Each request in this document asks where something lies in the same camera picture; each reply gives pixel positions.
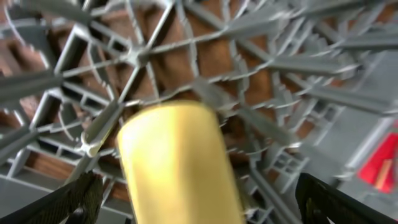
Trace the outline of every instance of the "gray plastic lattice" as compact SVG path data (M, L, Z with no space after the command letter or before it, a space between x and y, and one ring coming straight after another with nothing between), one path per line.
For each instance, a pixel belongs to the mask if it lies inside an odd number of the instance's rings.
M397 105L390 101L329 85L336 79L360 82L366 71L372 68L375 53L397 48L397 27L390 23L375 23L386 5L394 1L245 0L231 15L230 1L223 0L223 19L194 1L108 1L105 5L98 5L95 0L86 0L81 5L73 2L18 0L5 7L7 24L1 27L0 37L17 38L24 45L40 52L45 65L45 70L41 72L16 74L0 80L0 107L14 113L21 124L18 130L4 127L3 131L2 128L4 135L0 141L0 164L10 163L6 174L8 178L17 178L29 151L44 153L76 166L67 182L90 169L104 175L104 180L110 180L104 192L103 206L106 206L114 183L125 183L125 180L120 170L99 166L98 159L108 155L118 158L117 149L101 147L115 124L123 124L123 110L161 103L179 93L193 90L223 119L239 116L244 121L247 143L229 151L242 152L251 158L250 168L241 174L244 189L248 195L259 193L264 199L258 208L255 206L255 214L248 216L248 222L300 223L280 197L280 194L291 189L299 173L305 167L322 166L332 170L335 177L348 175L342 169L342 164L329 159L310 142L294 134L303 122L309 121L327 132L342 106L380 117L394 116L398 112ZM162 7L164 12L154 33L146 40L137 22L135 9L151 4ZM115 33L95 20L117 10L127 11L136 41ZM183 27L185 40L156 45L161 29L173 10ZM59 18L51 22L38 19L35 11L48 12ZM185 11L216 31L195 37ZM329 17L336 19L336 29L324 22L323 19ZM357 21L349 28L353 18L357 18ZM47 41L46 30L71 22L72 31L61 56L56 58ZM107 41L98 38L98 35L106 37L104 39ZM266 36L267 51L248 40L259 35ZM229 40L234 70L205 79L198 68L197 44L220 38ZM88 44L90 66L70 68L81 41ZM263 62L249 67L239 54L237 45ZM194 81L174 90L162 91L157 87L149 57L181 48L188 50ZM102 60L100 50L112 55L112 59ZM104 68L119 63L128 64L134 70L120 96L117 96ZM126 100L127 93L143 68L148 72L154 95ZM264 69L271 71L274 97L256 105L247 105L245 92L250 85L249 78ZM85 72L93 72L98 83L106 89L107 96L73 81L73 77ZM300 91L290 91L281 82L281 77L296 84ZM230 81L238 81L237 98L214 85ZM30 121L18 100L39 93L43 95ZM40 125L55 99L61 101L59 122ZM77 115L76 106L84 111L83 116ZM273 109L276 122L260 114L257 111L259 108ZM91 120L90 125L83 128L83 123ZM255 137L254 130L264 137ZM309 171L314 174L319 172L314 169ZM268 172L278 174L273 183L277 190L272 188L266 177L265 173ZM128 210L119 212L131 215Z

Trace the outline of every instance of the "yellow cylinder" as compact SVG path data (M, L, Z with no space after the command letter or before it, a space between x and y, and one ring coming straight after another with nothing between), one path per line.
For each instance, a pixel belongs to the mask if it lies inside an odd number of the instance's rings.
M153 106L118 134L138 224L242 224L216 115L194 101Z

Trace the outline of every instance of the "gray plastic rib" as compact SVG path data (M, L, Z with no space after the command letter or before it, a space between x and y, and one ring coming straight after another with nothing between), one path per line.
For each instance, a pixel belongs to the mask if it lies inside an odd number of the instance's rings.
M379 0L343 0L336 2L322 2L315 4L311 7L306 7L302 11L299 11L297 16L305 16L305 17L330 17L335 14L342 13L344 11L355 10L360 7L369 7L372 4L378 4L381 1Z
M78 141L81 132L83 132L82 122L78 119L75 109L71 103L64 103L60 106L58 113L62 131L68 136L71 141Z
M289 26L287 26L287 31L285 31L278 40L276 52L277 55L283 54L286 51L287 47L290 43L292 43L293 38L296 36L297 32L302 27L304 22L305 19L301 18L297 19L293 23L289 24Z
M90 157L94 157L104 144L122 111L123 105L119 105L117 101L112 101L81 134L81 142L83 143L81 149L86 151Z
M198 93L212 108L222 113L230 113L230 110L236 104L236 100L229 94L214 85L208 84L200 77L196 78L193 82L193 91ZM246 105L241 105L236 114L262 134L281 143L281 145L287 147L300 146L300 139L296 135L284 128L278 127L271 119L260 114L258 111L251 110Z
M359 9L354 9L345 13L342 13L337 17L337 32L342 36L342 37L347 37L349 33L349 22L352 21L353 19L356 19L363 11L364 8L359 8Z
M132 2L125 2L125 8L127 10L127 14L129 16L129 20L131 22L132 28L134 29L134 33L137 38L138 46L145 45L144 34L142 33L141 28L139 27L139 22L134 13L134 7L132 5Z
M244 183L240 178L235 179L236 186L239 192L239 198L241 199L244 214L247 218L251 218L254 213L259 209L258 203L248 194L245 189Z
M159 23L157 24L157 26L156 26L153 34L152 34L152 36L148 40L148 43L147 43L147 47L148 48L152 48L155 45L156 40L157 40L157 38L158 38L158 36L159 36L159 34L160 34L165 22L166 22L166 20L169 18L170 12L171 12L171 10L173 8L174 8L173 4L170 4L169 6L166 7L165 11L162 14L162 17L159 20Z
M87 156L86 154L79 160L79 163L77 164L77 166L74 168L74 170L72 171L72 173L69 175L68 179L64 182L64 185L69 184L70 182L73 182L75 180L77 180L77 178L79 178L79 176L88 171L87 167L90 164L92 158L90 158L89 156Z
M105 6L93 8L91 10L92 17L103 16L109 12L119 11L124 9L124 1L110 1Z
M96 23L96 22L93 22L92 26L90 28L98 31L99 33L101 33L102 35L104 35L106 37L109 37L112 41L103 42L102 40L99 40L99 39L93 37L87 27L79 26L79 25L76 25L75 35L78 36L79 38L87 41L90 44L101 47L107 53L109 53L115 57L118 57L118 58L124 57L123 60L126 61L127 63L133 63L133 65L134 65L134 63L136 63L136 61L131 60L129 52L121 52L120 50L115 49L113 47L113 43L118 42L123 47L130 49L129 42L126 39L124 39L122 37L116 38L117 34L115 32L111 31L107 27L102 26L101 24Z
M31 18L29 12L24 12L19 5L13 4L9 8L5 8L5 15L11 29L16 34L16 37L25 45L33 47L44 56L46 67L54 67L57 58L55 57L51 46L47 40L46 30L37 20ZM14 20L20 19L23 21L31 20L32 24L28 26L15 26Z
M284 150L285 147L281 146L277 142L271 144L267 150L267 156L262 161L262 167L265 168L267 172L270 171L278 160L279 155L281 155Z
M248 10L249 3L250 3L250 0L243 1L241 7L235 12L235 16L234 16L235 19L241 17Z
M62 76L64 78L70 78L70 77L80 75L81 73L92 71L92 69L94 69L94 68L103 68L103 67L107 67L110 65L117 65L119 63L121 63L120 59L105 60L103 62L99 62L94 65L69 69L67 71L62 72L60 74L60 76Z
M398 105L392 105L388 101L359 95L346 90L339 90L333 87L314 87L308 92L308 94L321 100L327 100L331 103L349 106L385 116L391 116L398 113Z
M256 182L262 194L266 195L267 198L271 200L272 204L275 206L275 212L282 223L302 223L301 220L292 213L290 208L285 204L278 192L268 182L267 177L263 175L261 171L258 171L255 167L251 167L250 176Z
M92 20L90 13L84 12L79 7L64 0L56 2L51 0L37 0L35 2L30 0L17 0L17 2L21 7L26 9L49 12L86 26L88 26Z
M31 131L27 126L6 134L0 140L0 164L7 161L8 157L16 154L19 150L26 147L38 136L36 131Z
M398 33L375 32L348 38L334 47L344 50L397 50Z
M96 78L97 82L106 89L111 100L115 99L116 92L114 88L111 86L111 81L109 80L105 68L95 67L96 63L102 62L98 49L89 44L87 52L88 52L88 60L90 61L91 66L93 67L94 77Z
M0 78L0 104L60 87L62 77L49 76L50 74L51 71L47 70L33 74Z
M258 111L250 110L248 107L241 105L241 109L237 110L238 116L255 127L258 131L271 139L279 142L287 147L300 147L301 140L293 133L285 128L279 127L270 118L260 114Z
M192 44L199 44L201 42L215 40L217 38L222 37L223 34L224 34L223 32L219 31L219 32L201 35L199 37L194 37L192 39L181 40L179 42L175 42L172 44L160 45L160 46L157 46L157 47L154 47L154 48L148 50L147 54L151 54L151 55L161 54L161 53L165 53L165 52L168 52L171 50L177 50L182 47L189 47Z
M364 12L357 18L356 22L349 30L348 37L364 34L369 30L370 25L377 19L385 8L386 3L381 2L371 8L368 12Z
M272 170L278 172L278 177L274 182L274 186L281 194L291 189L292 184L299 177L304 167L309 163L310 159L302 157L299 153L288 153L282 151L272 166Z
M67 118L67 122L66 123L51 123L51 124L46 124L40 127L37 127L37 131L39 133L58 133L61 131L67 131L68 129L73 129L75 127L81 126L81 124L83 124L84 121L88 120L90 118L90 116L83 116L81 118L76 118L74 120L70 120L69 118Z
M291 92L286 89L285 85L281 84L279 74L277 72L274 72L271 78L272 92L274 94L274 98L276 98L280 102L285 103L286 105L291 105L294 101L294 97ZM285 124L285 118L288 115L292 114L292 110L293 106L275 109L277 125L283 126Z
M131 5L127 5L127 8L128 8L127 11L129 13L129 18L131 20L131 23L132 23L132 26L133 26L134 31L136 33L136 36L138 36L138 38L140 40L139 44L145 45L146 43L145 43L145 40L144 40L144 35L142 34L141 28L139 27L139 23L137 22L136 16L134 14L134 10L132 10ZM168 14L166 14L166 17L163 17L163 16L162 16L161 19L166 20ZM158 29L158 28L161 29L161 27L159 27L159 26L163 25L164 22L165 21L161 21L161 23L158 24L156 29ZM158 35L159 35L158 32L154 32L150 39L156 40ZM157 87L157 82L156 82L154 68L153 68L152 63L150 62L150 60L146 60L145 68L147 70L148 77L149 77L149 80L150 80L150 84L151 84L152 90L154 92L154 97L155 97L156 100L158 100L160 98L160 93L159 93L159 89ZM132 74L131 74L131 76L129 78L129 81L127 82L127 85L124 87L124 90L123 90L123 94L124 95L123 95L123 97L126 97L126 94L130 90L130 87L131 87L136 75L138 74L138 72L139 72L139 68L135 68L134 71L132 72ZM122 101L124 101L124 98L120 98L119 99L119 102L122 102Z
M80 104L82 105L85 104L85 101L87 99L91 99L104 106L109 104L109 100L107 99L106 96L97 91L91 90L83 85L75 84L72 82L63 82L62 86L64 88L74 91L75 93L81 94L82 97L80 99Z
M284 72L298 72L303 75L322 75L327 78L346 79L351 76L351 71L358 65L344 65L334 58L280 55L270 63L269 67Z
M289 118L286 128L296 132L306 120L307 116L311 113L317 102L317 99L302 100Z
M39 140L42 142L46 142L47 144L50 144L52 146L62 148L62 150L73 152L79 156L82 156L83 154L81 152L76 152L76 143L68 139L63 133L41 134L39 136Z
M312 21L307 21L304 25L303 28L301 30L301 32L299 32L296 37L295 37L295 41L292 42L292 47L290 49L287 49L286 54L287 55L295 55L297 54L297 52L299 52L301 46L303 45L303 43L310 38L311 34L312 34L312 29L314 28L314 22Z
M30 151L28 149L21 149L14 159L8 173L7 178L13 178L19 174L19 172L24 168L26 161L30 156Z
M129 77L129 80L128 80L127 83L126 83L126 86L124 86L123 91L122 91L122 93L120 94L120 97L119 97L119 100L118 100L119 103L123 103L124 100L126 99L127 94L129 93L130 88L131 88L132 84L134 83L134 80L135 80L136 77L138 76L138 73L139 73L139 72L140 72L140 68L135 68L135 69L132 71L132 73L131 73L131 75L130 75L130 77ZM129 106L135 106L135 105L136 105L136 101L135 101L135 100L129 102Z
M296 0L288 0L289 4L293 5L297 9L301 9L301 2ZM342 36L337 33L334 29L332 29L326 22L319 19L310 19L311 22L315 23L315 29L319 31L322 35L324 35L328 40L333 43L338 42L339 40L343 40Z
M108 186L106 186L106 189L104 190L103 196L102 196L102 203L101 206L103 206L105 204L105 202L107 201L109 195L111 194L113 185L116 183L116 181L114 179L111 179L109 181Z
M232 38L245 39L269 32L278 32L287 26L291 15L289 9L282 5L263 7L227 23L222 33Z
M29 117L24 111L24 108L21 106L20 103L16 103L14 106L14 115L17 118L19 124L21 126L29 125Z
M258 184L253 181L249 173L249 167L241 167L235 170L235 174L240 176L240 182L237 183L239 190L244 190L245 195L248 196L249 200L253 198L252 196L256 193L264 200L263 202L251 201L246 204L247 208L251 208L252 213L246 213L246 221L248 223L263 224L265 221L267 223L274 223L271 215L274 214L274 205L271 201L264 195L261 190L259 190Z
M192 39L193 38L192 27L185 15L185 10L184 10L182 4L177 4L175 6L175 10L177 12L178 18L180 19L180 23L184 29L185 38ZM198 63L197 63L198 50L197 50L195 43L191 43L188 46L188 58L190 60L190 65L191 65L191 69L193 72L193 76L194 77L199 76L199 67L198 67Z
M37 105L35 115L30 122L30 128L36 128L37 125L39 125L39 123L44 119L44 117L47 115L47 112L49 112L51 108L53 100L54 98L52 98L49 93L44 93L42 95L39 105Z
M79 105L80 108L89 112L89 114L91 116L97 116L101 112L101 109L102 109L102 107L100 106L101 102L96 101L95 99L91 99L89 96L85 95L84 92L77 93L77 92L72 91L70 94L70 93L61 91L61 89L59 89L59 88L49 90L48 92L49 92L49 95L51 95L54 98L59 99L60 101L67 101L67 102Z
M0 25L0 39L5 40L5 39L11 39L15 37L14 31L12 31L10 25L8 24L1 24Z
M95 7L95 3L95 0L86 0L81 10L89 11L92 7ZM58 59L57 65L54 68L54 72L56 74L59 74L60 72L67 69L76 59L76 57L79 58L83 55L83 51L80 49L80 47L82 43L84 43L84 41L82 41L77 37L77 35L75 35L77 29L78 27L74 25L72 30L70 31L67 42L65 43L63 51L61 52L61 56Z

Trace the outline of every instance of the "brown wooden surface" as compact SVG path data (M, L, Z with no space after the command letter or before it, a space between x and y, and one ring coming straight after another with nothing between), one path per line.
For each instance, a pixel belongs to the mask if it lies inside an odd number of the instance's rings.
M238 2L239 1L232 1L232 13L237 10ZM204 5L207 9L209 9L211 12L221 18L220 1L206 1L204 2ZM393 9L391 7L389 9L386 9L385 13L383 13L383 15L379 19L381 21L388 20L392 12ZM146 11L137 11L136 14L144 35L148 40L162 15L162 10L150 9ZM188 12L187 14L188 20L192 25L195 36L207 34L214 31L211 27L208 27L204 23L200 22L195 16L190 15ZM5 22L3 12L0 13L0 21ZM102 21L113 30L118 31L124 37L130 37L133 40L136 39L133 29L131 27L131 23L129 22L125 12L115 12L110 16L102 18ZM62 46L65 44L69 31L70 29L67 28L53 30L49 33L49 39L51 43L53 43L53 45L55 46L55 49L58 49L56 50L58 55L59 49L61 49ZM171 43L183 39L184 34L182 26L180 25L180 21L178 20L178 18L175 18L170 23L170 27L164 37L164 40L161 43L157 44ZM266 37L256 37L251 41L262 49L266 49ZM229 56L227 40L214 40L211 42L199 44L197 47L198 65L202 76L212 77L220 73L231 71L233 69ZM241 53L246 59L249 67L261 63L260 60L250 56L247 52L241 49L239 49L239 53ZM180 49L173 52L167 52L165 54L158 55L150 59L155 70L157 84L160 90L172 90L180 85L189 83L193 80L193 74L190 69L190 62L187 55L187 50ZM102 57L104 59L110 58L109 55L106 55L103 52ZM83 56L79 65L88 65L88 59L86 55ZM20 71L24 72L41 70L43 68L43 65L38 53L32 52L30 48L22 46L18 41L3 40L0 41L0 68L6 75L11 75L12 73L17 73ZM132 72L132 68L128 65L118 65L110 66L106 69L109 73L112 84L115 86L116 91L120 93ZM151 88L146 71L142 72L140 79L141 81L139 82L139 84L135 86L136 89L128 94L128 99L143 98L145 96L151 96L153 94L153 89ZM84 83L86 86L94 90L102 92L104 95L106 94L105 90L98 84L98 82L94 79L90 72L84 75L80 75L78 81ZM286 84L291 90L297 91L296 86L293 86L289 83ZM221 86L233 95L237 94L236 83L234 82L220 83L219 86ZM251 76L250 87L249 90L246 92L247 103L252 105L268 100L271 97L272 88L268 71L262 70L257 74ZM191 100L198 99L197 96L195 96L191 92L182 93L175 97L175 99L182 98ZM32 96L21 100L21 103L29 117L33 117L39 99L40 96ZM263 109L260 111L265 115L274 118L274 113L272 110ZM134 114L134 112L134 110L128 109L124 112L123 116L125 118L128 118L132 114ZM11 126L18 126L15 118L13 118L12 116L7 116L4 113L0 113L0 122ZM242 125L239 118L231 118L227 123L227 127L229 129L229 133L225 135L227 145L233 145L244 140L244 132L242 130ZM303 138L312 128L312 124L306 122L305 125L300 128L297 134L301 138ZM114 145L114 136L117 133L118 129L119 127L115 128L111 137L105 144L106 147ZM111 157L106 157L102 160L110 162L117 166L119 165L118 161ZM242 162L246 162L247 158L245 156L242 156L241 154L233 154L231 160L234 164L240 164ZM26 166L32 167L44 174L50 175L57 179L66 179L70 172L73 170L73 167L71 165L65 164L56 159L52 159L51 157L44 156L35 152L31 154ZM115 198L120 198L122 200L128 200L126 186L123 184L115 184L114 190L111 192L111 196Z

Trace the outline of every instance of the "plastic grid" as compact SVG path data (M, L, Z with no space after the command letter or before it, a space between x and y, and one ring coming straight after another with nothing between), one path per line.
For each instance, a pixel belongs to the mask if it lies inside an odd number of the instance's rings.
M50 1L40 0L40 3L43 8L38 8L39 10L50 11L66 19L54 19L51 23L35 19L34 15L25 10L25 8L36 9L35 7L37 6L31 5L27 1L19 1L6 7L5 12L8 24L3 26L1 31L2 38L17 37L23 44L39 51L46 68L43 72L35 74L22 74L3 78L0 83L1 107L6 108L10 113L14 113L21 124L21 128L16 131L4 128L7 130L4 132L5 135L0 142L0 163L5 163L7 158L11 157L8 159L11 167L7 174L10 178L21 171L27 156L29 156L29 150L36 151L75 165L76 172L73 172L68 181L88 169L95 169L98 173L103 174L106 179L111 180L104 193L105 200L103 203L105 203L113 187L112 183L125 183L125 181L120 170L112 172L96 163L101 156L113 155L118 157L117 149L102 149L99 153L96 152L104 143L112 127L116 123L123 123L123 119L120 119L122 110L137 105L146 106L161 103L171 99L178 93L193 89L205 102L215 107L225 119L236 115L240 115L243 118L246 123L247 136L249 137L248 144L244 148L232 148L229 150L244 152L253 161L261 160L261 153L267 151L267 156L262 160L262 165L266 171L273 170L279 174L275 181L275 186L281 193L284 193L304 166L314 157L311 158L309 154L291 153L286 150L286 142L283 141L269 144L267 138L258 140L250 137L254 136L252 126L259 129L267 137L272 134L269 130L256 126L258 119L245 119L245 116L241 114L242 110L232 110L232 106L236 104L245 105L244 93L249 85L249 77L262 69L269 68L273 71L274 98L257 105L251 105L251 109L245 112L249 113L252 118L257 118L259 115L255 109L274 109L277 113L277 124L270 124L268 120L262 120L264 118L259 118L260 123L269 128L279 130L282 134L282 139L285 138L284 135L289 135L287 130L295 132L305 120L327 130L327 126L333 122L334 114L338 112L338 106L336 105L351 106L384 116L396 113L396 108L390 105L389 102L373 100L367 96L355 95L354 93L328 86L335 78L346 79L360 75L362 71L357 68L360 64L363 64L365 66L364 69L366 69L368 65L368 50L378 51L395 47L395 44L392 44L389 40L394 40L396 34L387 34L384 30L385 27L391 26L391 24L372 25L388 2L370 1L367 7L363 7L364 4L361 1L343 1L338 4L294 0L244 1L240 10L231 16L229 10L230 2L225 0L221 4L224 19L222 21L195 2L156 1L155 4L164 7L164 15L148 42L145 41L134 15L133 9L140 4L139 2L111 1L105 6L94 7L94 1L87 0L83 4L82 11L78 10L77 7L68 6L70 7L68 12L57 11L57 8L53 7L53 3ZM132 43L130 39L121 37L99 22L88 20L90 16L98 17L122 8L125 8L129 14L132 26L136 31L138 43ZM155 41L162 26L170 15L171 10L174 9L183 25L187 40L169 45L155 46ZM190 11L204 22L218 29L218 31L194 37L190 23L186 18L185 10ZM266 18L259 16L264 12L273 12L273 14ZM326 15L326 12L338 18L337 30L319 20L319 18ZM358 21L349 29L349 21L357 15L359 16ZM68 24L70 21L67 19L74 20L76 23L73 25L61 57L57 60L47 43L45 31L48 28ZM103 42L93 36L91 32L107 36L109 41ZM267 34L268 52L245 40L252 35L261 34ZM197 87L195 87L195 84L185 85L166 92L161 92L157 89L152 65L146 59L148 55L186 47L189 52L188 57L191 61L190 65L193 74L197 78L200 77L200 71L197 65L196 44L220 37L231 39L229 51L231 52L235 70L212 77L206 80L205 85L197 85ZM91 65L89 67L68 69L69 63L76 52L76 41L79 39L88 42L87 51ZM119 49L114 48L115 45L122 45L127 49L127 52L121 52ZM244 59L239 55L236 45L242 46L265 61L265 63L254 68L248 68ZM115 59L102 61L98 49L114 55ZM117 97L104 67L121 62L128 63L135 69L120 97ZM150 98L126 101L126 94L142 67L146 68L152 80L154 95ZM72 77L87 71L94 73L97 81L106 88L108 96L103 96L86 86L72 82ZM295 73L299 73L304 78L300 78ZM281 75L296 83L302 90L292 93L281 83ZM238 99L228 96L223 90L212 91L215 88L215 86L211 85L212 83L226 82L228 80L239 80ZM210 96L201 95L200 92L202 90L210 91L214 94ZM39 108L32 121L29 121L17 100L43 91L44 94L41 97ZM40 126L40 120L49 112L49 105L54 98L62 102L61 110L58 114L59 123ZM85 115L78 116L73 105L79 106L85 111ZM284 118L288 116L290 116L290 119L286 123ZM82 124L91 119L93 119L91 124L84 129ZM85 152L94 158L84 156ZM267 198L267 192L263 191L262 194L263 197ZM279 207L279 205L268 206L263 205L259 209L258 214L256 214L256 221L249 219L248 222L263 223L269 217L272 207Z

